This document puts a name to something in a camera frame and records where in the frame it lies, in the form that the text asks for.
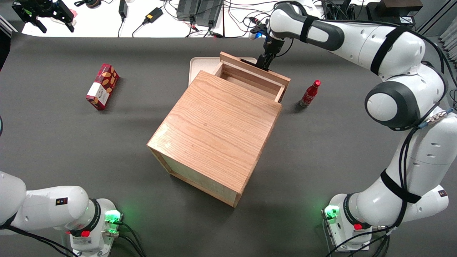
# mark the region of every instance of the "robot end effector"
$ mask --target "robot end effector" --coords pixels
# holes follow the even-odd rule
[[[46,27],[38,17],[52,17],[62,21],[73,32],[72,25],[74,15],[62,0],[53,3],[52,0],[16,0],[11,6],[23,22],[30,22],[37,26],[43,33]]]

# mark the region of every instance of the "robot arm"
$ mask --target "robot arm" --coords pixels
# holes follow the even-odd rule
[[[439,183],[457,156],[457,116],[437,107],[445,96],[447,81],[434,68],[421,63],[425,53],[421,38],[391,26],[322,21],[308,16],[304,8],[291,1],[276,3],[265,34],[265,52],[256,67],[267,70],[285,38],[329,50],[380,77],[382,82],[365,99],[365,109],[376,122],[405,131],[391,164],[369,188],[331,199],[326,213],[331,218],[328,224],[333,243],[340,246],[338,251],[366,246],[371,234],[351,238],[371,232],[373,225],[395,224],[404,200],[392,188],[393,184],[401,186],[399,161],[407,130],[443,113],[448,115],[411,138],[405,165],[406,191],[420,200],[407,203],[403,221],[432,216],[447,207],[448,197]]]
[[[0,171],[0,235],[45,228],[65,229],[74,254],[108,256],[121,221],[107,199],[90,199],[77,186],[26,190],[24,182]]]

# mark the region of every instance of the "wooden drawer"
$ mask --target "wooden drawer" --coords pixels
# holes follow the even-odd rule
[[[224,52],[221,52],[219,59],[220,63],[213,71],[213,75],[275,102],[281,102],[289,85],[289,78],[256,68]]]

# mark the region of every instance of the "dark gray mat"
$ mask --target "dark gray mat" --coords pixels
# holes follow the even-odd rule
[[[337,193],[370,186],[401,136],[365,113],[365,96],[380,82],[368,70],[299,42],[273,62],[271,68],[292,82],[236,209],[169,176],[146,147],[186,89],[191,58],[220,51],[257,57],[261,45],[247,39],[16,34],[0,72],[0,169],[28,189],[79,185],[93,198],[111,199],[150,257],[323,257],[321,208]],[[122,80],[99,112],[85,95],[104,62]],[[296,112],[295,103],[315,79],[322,81],[319,94],[307,111]],[[392,234],[389,257],[454,255],[455,170],[453,165],[442,183],[450,206],[402,224]],[[59,240],[53,229],[37,233]],[[134,256],[128,249],[119,239],[111,256]],[[59,254],[33,239],[2,236],[0,256]]]

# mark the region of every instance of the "red bottle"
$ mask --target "red bottle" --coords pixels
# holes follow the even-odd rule
[[[314,97],[317,95],[317,90],[320,86],[320,81],[316,80],[312,86],[310,86],[305,94],[303,95],[302,99],[298,102],[303,108],[308,108],[308,106],[311,104],[311,101],[314,99]]]

